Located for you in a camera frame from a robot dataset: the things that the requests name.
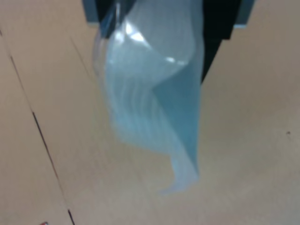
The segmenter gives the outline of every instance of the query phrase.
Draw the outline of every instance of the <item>beige surface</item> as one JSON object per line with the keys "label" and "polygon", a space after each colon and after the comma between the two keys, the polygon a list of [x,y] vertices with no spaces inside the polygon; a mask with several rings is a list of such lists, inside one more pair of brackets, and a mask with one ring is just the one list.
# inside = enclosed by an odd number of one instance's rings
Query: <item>beige surface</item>
{"label": "beige surface", "polygon": [[0,225],[71,225],[59,183],[0,37]]}
{"label": "beige surface", "polygon": [[76,225],[298,225],[300,2],[257,1],[202,90],[201,182],[113,136],[80,0],[2,0],[0,27]]}

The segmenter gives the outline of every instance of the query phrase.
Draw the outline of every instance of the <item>tan floor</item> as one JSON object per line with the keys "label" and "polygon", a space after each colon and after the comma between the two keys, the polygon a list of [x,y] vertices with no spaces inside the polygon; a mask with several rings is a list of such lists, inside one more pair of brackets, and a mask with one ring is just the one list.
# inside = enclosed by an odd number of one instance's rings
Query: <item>tan floor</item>
{"label": "tan floor", "polygon": [[81,1],[1,0],[0,225],[69,225],[68,209],[76,225],[298,225],[299,8],[259,0],[222,44],[202,89],[201,182],[160,196],[169,159],[113,136]]}

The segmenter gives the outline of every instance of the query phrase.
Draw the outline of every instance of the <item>black object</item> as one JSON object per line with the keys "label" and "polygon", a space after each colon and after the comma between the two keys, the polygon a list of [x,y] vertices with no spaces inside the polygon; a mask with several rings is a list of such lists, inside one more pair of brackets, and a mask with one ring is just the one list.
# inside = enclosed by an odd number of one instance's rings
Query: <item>black object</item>
{"label": "black object", "polygon": [[[126,11],[128,12],[135,0],[127,1]],[[114,10],[113,3],[114,0],[83,0],[87,21],[98,23],[103,20],[115,19],[105,17],[109,10]],[[241,0],[203,0],[205,59],[202,81],[207,75],[222,40],[230,39],[240,4]],[[106,31],[106,37],[109,37],[113,27],[106,28]]]}

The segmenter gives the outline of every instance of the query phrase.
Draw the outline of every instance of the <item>translucent plastic bag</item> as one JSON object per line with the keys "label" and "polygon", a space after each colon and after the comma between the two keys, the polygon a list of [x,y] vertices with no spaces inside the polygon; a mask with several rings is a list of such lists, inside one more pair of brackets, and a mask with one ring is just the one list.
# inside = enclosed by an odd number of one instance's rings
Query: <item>translucent plastic bag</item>
{"label": "translucent plastic bag", "polygon": [[121,140],[171,157],[175,182],[165,192],[199,178],[203,58],[202,0],[116,0],[96,37],[112,126]]}

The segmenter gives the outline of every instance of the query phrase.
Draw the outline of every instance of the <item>light blue plastic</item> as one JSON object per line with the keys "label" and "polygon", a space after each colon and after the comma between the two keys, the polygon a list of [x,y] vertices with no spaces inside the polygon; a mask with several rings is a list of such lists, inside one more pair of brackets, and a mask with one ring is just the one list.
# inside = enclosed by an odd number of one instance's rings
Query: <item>light blue plastic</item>
{"label": "light blue plastic", "polygon": [[[137,0],[117,21],[100,79],[112,126],[125,142],[168,154],[175,182],[164,192],[184,190],[199,179],[202,1]],[[98,37],[98,74],[102,50]]]}

